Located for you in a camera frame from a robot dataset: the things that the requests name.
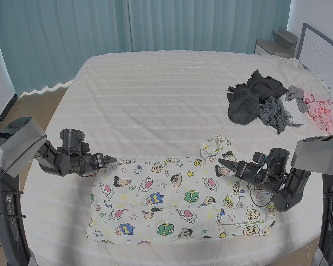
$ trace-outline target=cartoon print shirt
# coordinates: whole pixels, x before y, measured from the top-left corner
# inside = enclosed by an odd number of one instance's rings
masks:
[[[268,235],[275,207],[255,206],[249,184],[217,161],[247,159],[220,134],[201,141],[200,154],[124,159],[101,170],[92,189],[88,238],[125,244]],[[270,200],[262,190],[252,197],[258,205]]]

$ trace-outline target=nightstand drawer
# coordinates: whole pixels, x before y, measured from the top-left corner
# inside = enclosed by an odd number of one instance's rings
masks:
[[[256,55],[270,55],[270,54],[268,54],[268,52],[265,50],[265,49],[263,49],[260,45],[256,45],[256,47],[255,47],[255,52],[254,52],[254,54],[256,54]]]

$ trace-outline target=pink garment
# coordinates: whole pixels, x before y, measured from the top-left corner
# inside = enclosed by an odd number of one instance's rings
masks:
[[[303,92],[305,94],[303,102],[308,104],[308,114],[321,130],[326,130],[328,134],[331,133],[333,131],[333,115],[328,105],[333,105],[333,101],[315,97],[309,91],[304,90]]]

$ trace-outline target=pile of clothes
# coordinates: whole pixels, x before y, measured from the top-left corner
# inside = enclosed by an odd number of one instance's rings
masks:
[[[296,86],[286,89],[272,77],[262,77],[256,70],[248,82],[228,88],[229,119],[247,125],[259,117],[265,125],[272,126],[280,134],[288,126],[306,123],[308,112],[322,130],[333,130],[333,116],[328,105],[330,100],[315,98],[311,93]]]

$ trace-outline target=star print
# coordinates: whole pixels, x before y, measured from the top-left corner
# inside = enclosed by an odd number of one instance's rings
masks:
[[[129,217],[131,218],[131,220],[133,220],[133,219],[137,220],[136,218],[137,218],[138,216],[136,216],[136,215],[133,213],[133,214],[130,215]]]
[[[96,229],[94,229],[94,233],[93,234],[95,234],[96,235],[96,237],[98,237],[98,236],[102,236],[102,234],[101,234],[101,231],[97,231]]]
[[[161,184],[159,184],[158,186],[160,186],[160,189],[162,189],[162,188],[165,188],[165,187],[167,186],[167,184],[165,184],[165,183],[161,183]]]
[[[228,215],[228,220],[231,220],[232,222],[235,218],[236,218],[236,216],[233,213]]]

